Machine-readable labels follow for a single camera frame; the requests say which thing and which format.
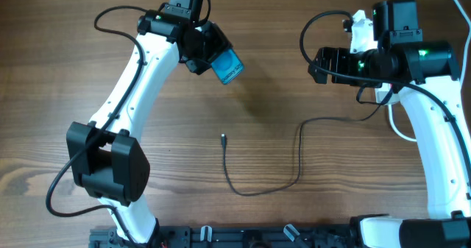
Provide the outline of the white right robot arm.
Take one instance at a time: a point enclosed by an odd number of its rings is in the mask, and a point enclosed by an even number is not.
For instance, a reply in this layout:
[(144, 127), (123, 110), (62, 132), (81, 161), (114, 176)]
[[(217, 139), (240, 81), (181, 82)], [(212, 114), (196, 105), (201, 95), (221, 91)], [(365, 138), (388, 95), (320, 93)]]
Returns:
[(309, 74), (319, 84), (387, 87), (411, 122), (428, 191), (426, 219), (354, 217), (348, 246), (468, 247), (470, 133), (452, 46), (423, 39), (415, 0), (379, 2), (371, 18), (346, 13), (344, 30), (350, 47), (321, 48), (308, 58)]

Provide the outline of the Samsung Galaxy smartphone teal screen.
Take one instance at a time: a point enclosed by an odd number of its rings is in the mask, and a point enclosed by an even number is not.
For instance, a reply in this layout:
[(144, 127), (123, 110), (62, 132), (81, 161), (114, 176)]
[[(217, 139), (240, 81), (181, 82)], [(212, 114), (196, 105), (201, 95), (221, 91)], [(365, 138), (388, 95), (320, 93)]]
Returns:
[(221, 53), (211, 65), (223, 85), (232, 82), (244, 70), (244, 64), (233, 49)]

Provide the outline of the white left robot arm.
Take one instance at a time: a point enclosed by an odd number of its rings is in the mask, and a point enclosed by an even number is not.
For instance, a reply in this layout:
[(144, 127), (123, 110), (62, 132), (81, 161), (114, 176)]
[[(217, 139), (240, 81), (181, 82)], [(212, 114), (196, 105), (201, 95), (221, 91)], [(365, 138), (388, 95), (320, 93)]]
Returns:
[(110, 211), (118, 241), (127, 247), (168, 243), (146, 203), (150, 165), (140, 145), (167, 77), (179, 63), (194, 74), (213, 70), (223, 84), (243, 71), (225, 34), (201, 16), (209, 2), (169, 0), (144, 10), (132, 37), (133, 55), (107, 101), (87, 124), (73, 123), (67, 132), (74, 182)]

